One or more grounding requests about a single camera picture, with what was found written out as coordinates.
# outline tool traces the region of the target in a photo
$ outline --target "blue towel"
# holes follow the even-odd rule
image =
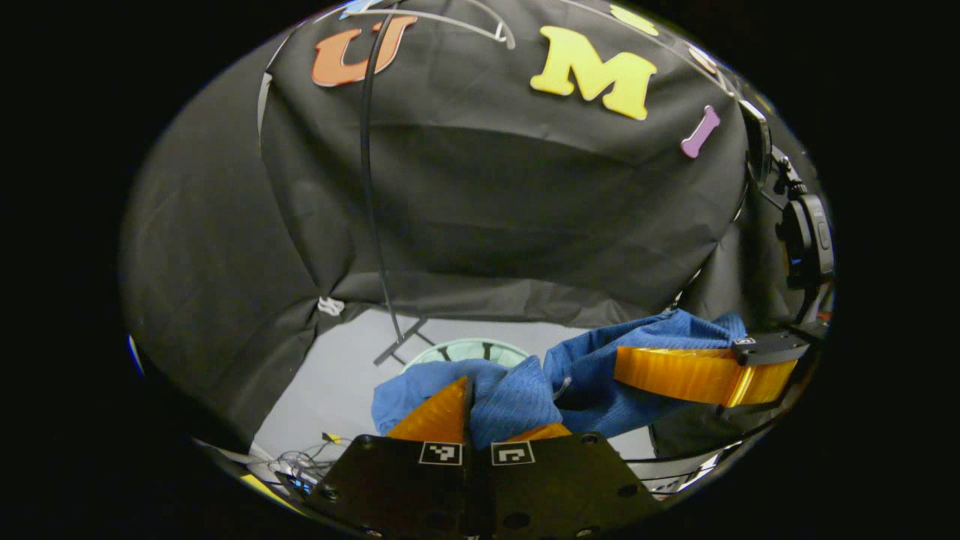
[[[614,380],[617,347],[723,349],[746,334],[733,313],[711,323],[675,310],[568,339],[547,352],[542,369],[536,356],[511,370],[483,359],[418,364],[373,390],[372,416],[385,435],[430,396],[470,376],[477,448],[554,422],[610,438],[689,405]]]

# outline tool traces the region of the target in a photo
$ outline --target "orange letter u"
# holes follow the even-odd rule
[[[390,65],[396,56],[396,49],[400,46],[400,38],[403,37],[403,31],[406,27],[416,22],[417,18],[412,15],[404,15],[395,18],[387,27],[387,34],[383,37],[383,45],[380,47],[380,54],[376,57],[376,68],[374,73],[379,73],[383,68]],[[373,26],[374,32],[379,32],[380,24]],[[339,86],[347,83],[363,81],[367,76],[367,64],[369,61],[361,61],[344,65],[344,54],[347,52],[347,46],[362,31],[354,28],[345,30],[340,34],[328,37],[320,43],[317,43],[317,59],[313,62],[313,82],[319,86]]]

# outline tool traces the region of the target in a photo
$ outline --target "yellow letter m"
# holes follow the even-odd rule
[[[544,26],[540,28],[540,33],[550,39],[550,50],[543,72],[530,79],[530,86],[568,96],[573,93],[573,83],[570,82],[572,70],[580,93],[587,101],[600,95],[612,83],[613,90],[603,96],[603,104],[607,109],[637,120],[647,117],[643,102],[647,97],[650,76],[657,73],[655,65],[627,52],[603,62],[584,35],[566,28]]]

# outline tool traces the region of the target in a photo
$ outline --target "black fabric backdrop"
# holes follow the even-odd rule
[[[43,325],[45,334],[36,341],[53,351],[43,355],[53,362],[46,365],[60,370],[44,385],[47,405],[40,406],[30,390],[28,401],[12,409],[17,414],[10,432],[39,449],[39,455],[32,449],[23,456],[31,466],[14,467],[12,480],[20,490],[8,505],[13,532],[328,537],[263,503],[187,444],[183,425],[157,404],[132,366],[115,264],[132,178],[162,130],[219,71],[316,12],[318,4],[39,6],[45,10],[30,21],[31,46],[21,49],[37,61],[17,79],[20,87],[31,78],[44,82],[30,84],[23,96],[27,106],[34,99],[42,103],[19,108],[38,111],[39,121],[35,117],[22,132],[36,143],[36,152],[19,161],[44,173],[32,178],[39,178],[34,185],[43,188],[40,200],[47,204],[38,212],[10,199],[4,212],[24,212],[12,231],[24,240],[30,260],[51,259],[45,267],[31,262],[29,272],[49,273],[48,284],[63,286],[57,297],[33,302],[41,311],[33,320],[48,320],[58,309],[63,324],[56,340]],[[943,259],[930,254],[941,242],[931,233],[948,231],[949,213],[942,209],[949,198],[931,198],[927,189],[890,188],[902,179],[910,179],[911,187],[914,180],[936,185],[937,177],[920,170],[924,160],[900,166],[900,158],[929,155],[929,147],[915,152],[928,137],[916,127],[898,131],[876,115],[877,101],[892,95],[906,100],[916,90],[926,101],[913,103],[930,104],[936,95],[926,91],[930,85],[917,83],[916,70],[902,72],[903,85],[896,86],[902,91],[865,83],[888,72],[893,49],[909,46],[910,39],[883,38],[890,23],[883,10],[842,12],[835,3],[694,0],[641,6],[677,22],[771,96],[825,179],[841,269],[828,361],[796,409],[727,475],[676,512],[645,524],[644,535],[916,536],[929,516],[918,510],[937,496],[918,493],[918,485],[901,481],[900,474],[939,475],[938,461],[910,458],[904,447],[920,419],[874,391],[893,382],[884,375],[893,372],[861,369],[864,361],[897,365],[900,356],[880,338],[882,321],[901,319],[916,299],[938,305],[930,294],[946,282],[938,270]],[[930,24],[940,20],[937,13],[926,14]],[[904,29],[920,30],[909,24]],[[910,111],[897,118],[911,117]],[[891,210],[901,219],[877,221]],[[52,213],[59,218],[50,221]],[[51,350],[55,341],[76,353]],[[24,364],[28,371],[15,379],[21,388],[36,388],[39,365]],[[914,379],[912,372],[896,373],[900,385]],[[751,523],[747,532],[745,521]]]
[[[684,298],[694,314],[737,309],[755,326],[796,310],[774,208],[751,191],[732,225],[745,190],[743,119],[682,38],[558,0],[489,5],[516,50],[422,18],[375,78],[375,212],[400,312],[592,328],[661,312],[705,264]],[[491,25],[466,3],[403,8]],[[120,264],[131,333],[192,402],[191,417],[209,411],[236,435],[194,433],[235,452],[331,326],[311,298],[382,303],[357,145],[363,85],[317,88],[310,78],[316,44],[364,21],[373,23],[314,16],[232,65],[180,112],[132,193]],[[603,59],[626,48],[651,61],[648,117],[530,88],[545,25],[588,36]],[[371,39],[355,39],[344,61],[361,60]],[[721,129],[691,160],[679,141],[706,105]],[[803,147],[768,116],[776,144],[819,191]]]

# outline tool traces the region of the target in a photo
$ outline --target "white zip tie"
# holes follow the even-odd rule
[[[557,398],[561,397],[564,394],[564,392],[566,391],[566,388],[570,385],[571,382],[573,382],[572,377],[564,378],[564,384],[561,385],[560,390],[557,390],[556,392],[553,393],[554,401],[556,401]]]
[[[340,313],[344,310],[344,306],[345,304],[343,302],[332,298],[320,297],[320,300],[317,302],[317,309],[334,317],[340,316]]]

